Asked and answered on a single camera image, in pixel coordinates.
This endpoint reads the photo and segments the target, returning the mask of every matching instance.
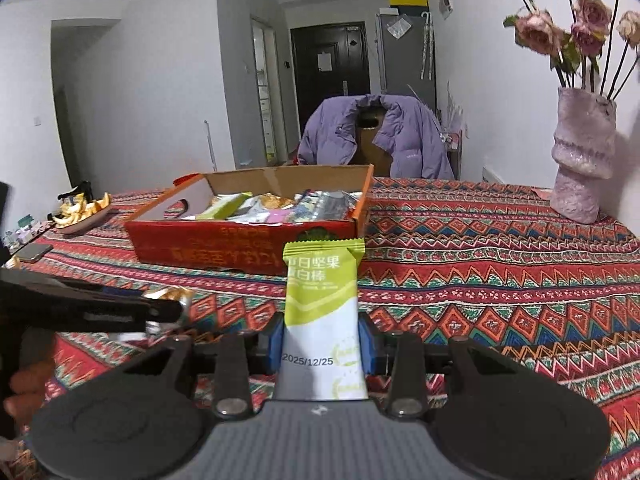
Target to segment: pink textured vase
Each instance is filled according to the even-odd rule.
[[[592,224],[598,217],[598,181],[613,175],[616,104],[579,88],[560,88],[558,127],[551,155],[560,165],[551,207]]]

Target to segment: snack bar package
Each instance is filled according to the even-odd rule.
[[[364,252],[364,240],[285,245],[289,272],[277,399],[367,399],[358,339]]]
[[[196,220],[224,220],[251,197],[251,193],[235,193],[232,195],[220,195],[220,199],[205,212],[196,216]]]

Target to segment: metal screw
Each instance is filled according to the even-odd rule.
[[[240,415],[246,411],[247,404],[244,400],[238,399],[237,397],[228,397],[220,400],[216,404],[216,409],[222,415]]]
[[[422,403],[411,397],[403,397],[391,403],[391,411],[396,415],[416,415],[422,411]]]

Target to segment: black door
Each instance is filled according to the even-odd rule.
[[[300,130],[328,97],[370,93],[364,22],[291,31]]]

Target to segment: finger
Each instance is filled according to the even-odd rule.
[[[55,369],[56,364],[53,359],[41,361],[17,371],[11,377],[9,386],[16,394],[43,392],[45,384],[52,377]]]
[[[16,395],[4,400],[4,409],[18,425],[23,426],[30,423],[31,417],[40,409],[43,402],[44,394]]]

